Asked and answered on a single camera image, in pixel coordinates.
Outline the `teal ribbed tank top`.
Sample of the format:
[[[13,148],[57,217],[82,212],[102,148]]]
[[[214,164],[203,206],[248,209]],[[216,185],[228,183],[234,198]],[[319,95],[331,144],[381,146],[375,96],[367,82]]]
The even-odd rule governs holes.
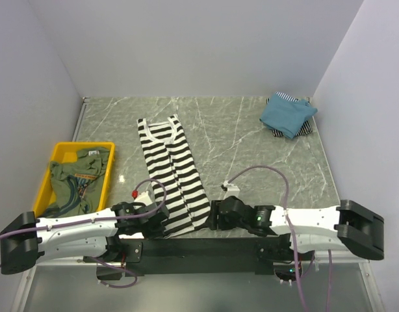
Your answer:
[[[259,121],[269,130],[276,129],[281,131],[285,138],[293,139],[303,123],[310,121],[318,110],[306,99],[286,101],[276,93],[266,99],[266,107]]]

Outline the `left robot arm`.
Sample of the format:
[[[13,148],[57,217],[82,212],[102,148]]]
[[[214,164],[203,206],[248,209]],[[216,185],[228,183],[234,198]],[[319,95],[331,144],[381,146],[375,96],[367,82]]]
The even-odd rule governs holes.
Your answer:
[[[121,259],[122,235],[164,236],[170,216],[164,203],[121,202],[102,211],[66,218],[37,218],[20,214],[0,234],[0,271],[17,274],[35,264],[67,257],[95,257],[105,262]]]

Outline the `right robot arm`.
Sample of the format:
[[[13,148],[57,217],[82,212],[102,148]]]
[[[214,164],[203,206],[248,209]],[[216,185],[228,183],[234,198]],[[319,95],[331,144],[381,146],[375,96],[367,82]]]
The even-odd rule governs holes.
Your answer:
[[[352,200],[321,209],[284,209],[252,207],[230,196],[211,202],[208,223],[211,230],[242,228],[258,237],[288,235],[276,245],[284,259],[318,250],[348,250],[373,261],[384,258],[383,217]]]

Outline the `black white striped garment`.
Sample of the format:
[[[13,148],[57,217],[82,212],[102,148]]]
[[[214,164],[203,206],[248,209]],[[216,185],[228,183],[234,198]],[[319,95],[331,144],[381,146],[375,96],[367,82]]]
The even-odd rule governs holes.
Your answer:
[[[152,186],[155,199],[164,200],[169,211],[164,236],[202,229],[211,205],[178,115],[158,123],[141,118],[137,124],[149,177],[160,182]]]

